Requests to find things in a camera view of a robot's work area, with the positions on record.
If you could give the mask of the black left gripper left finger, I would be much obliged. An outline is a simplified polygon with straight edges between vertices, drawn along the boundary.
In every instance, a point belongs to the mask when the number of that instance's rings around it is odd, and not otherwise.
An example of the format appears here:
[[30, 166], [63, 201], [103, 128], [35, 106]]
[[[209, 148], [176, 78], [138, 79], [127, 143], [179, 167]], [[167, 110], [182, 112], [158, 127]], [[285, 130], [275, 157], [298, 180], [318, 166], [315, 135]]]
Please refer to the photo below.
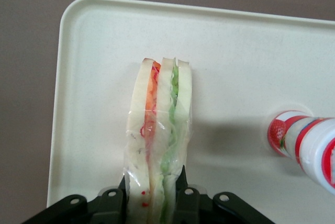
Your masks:
[[91, 201], [78, 194], [69, 195], [24, 223], [125, 223], [126, 183], [108, 187]]

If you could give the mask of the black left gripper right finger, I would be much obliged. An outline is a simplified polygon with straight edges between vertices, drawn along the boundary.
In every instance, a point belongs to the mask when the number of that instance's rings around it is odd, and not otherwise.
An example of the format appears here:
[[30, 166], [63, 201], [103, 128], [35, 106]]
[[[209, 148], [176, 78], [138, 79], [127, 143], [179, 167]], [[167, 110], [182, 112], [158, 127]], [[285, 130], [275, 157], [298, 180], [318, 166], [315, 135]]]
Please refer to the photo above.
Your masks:
[[210, 198], [187, 182], [185, 168], [176, 181], [173, 223], [273, 223], [243, 199], [231, 192]]

